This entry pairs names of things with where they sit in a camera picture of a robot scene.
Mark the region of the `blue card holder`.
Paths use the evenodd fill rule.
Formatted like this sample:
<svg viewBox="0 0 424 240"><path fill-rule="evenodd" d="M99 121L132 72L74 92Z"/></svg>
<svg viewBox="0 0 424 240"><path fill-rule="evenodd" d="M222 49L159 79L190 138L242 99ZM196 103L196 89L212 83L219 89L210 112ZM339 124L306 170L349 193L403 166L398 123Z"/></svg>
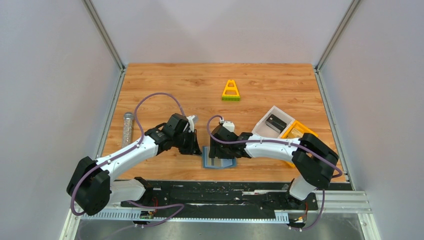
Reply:
<svg viewBox="0 0 424 240"><path fill-rule="evenodd" d="M202 147L202 167L205 169L230 169L237 166L237 160L235 158L226 159L226 158L211 158L209 157L209 147Z"/></svg>

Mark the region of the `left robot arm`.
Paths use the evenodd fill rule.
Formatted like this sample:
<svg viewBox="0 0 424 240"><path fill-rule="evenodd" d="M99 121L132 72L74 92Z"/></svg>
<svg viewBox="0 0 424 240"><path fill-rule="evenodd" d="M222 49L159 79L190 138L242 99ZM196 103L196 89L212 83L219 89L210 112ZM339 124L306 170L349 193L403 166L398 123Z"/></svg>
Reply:
<svg viewBox="0 0 424 240"><path fill-rule="evenodd" d="M126 147L104 157L82 158L68 183L66 192L71 204L78 204L78 215L93 216L108 204L142 200L148 184L140 177L118 180L124 172L138 163L156 157L171 148L182 155L201 156L195 124L198 116L188 117L174 113L166 123L144 132L139 139Z"/></svg>

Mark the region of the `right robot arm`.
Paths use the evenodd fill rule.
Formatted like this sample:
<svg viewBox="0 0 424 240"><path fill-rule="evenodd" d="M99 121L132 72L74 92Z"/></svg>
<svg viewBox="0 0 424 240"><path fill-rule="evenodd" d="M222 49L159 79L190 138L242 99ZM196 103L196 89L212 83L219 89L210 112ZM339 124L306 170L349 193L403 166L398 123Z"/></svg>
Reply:
<svg viewBox="0 0 424 240"><path fill-rule="evenodd" d="M317 190L329 188L333 178L343 172L337 167L339 156L312 133L296 138L263 137L252 132L239 135L219 124L210 135L210 158L269 158L294 164L300 175L290 184L286 197L304 201Z"/></svg>

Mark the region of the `gold credit card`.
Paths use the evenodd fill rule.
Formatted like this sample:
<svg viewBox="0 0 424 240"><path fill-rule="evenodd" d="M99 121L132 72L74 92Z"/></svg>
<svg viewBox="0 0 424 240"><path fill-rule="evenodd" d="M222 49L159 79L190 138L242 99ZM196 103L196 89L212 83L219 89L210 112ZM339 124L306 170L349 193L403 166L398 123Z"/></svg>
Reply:
<svg viewBox="0 0 424 240"><path fill-rule="evenodd" d="M227 168L233 163L232 159L213 158L210 160L210 165L214 168Z"/></svg>

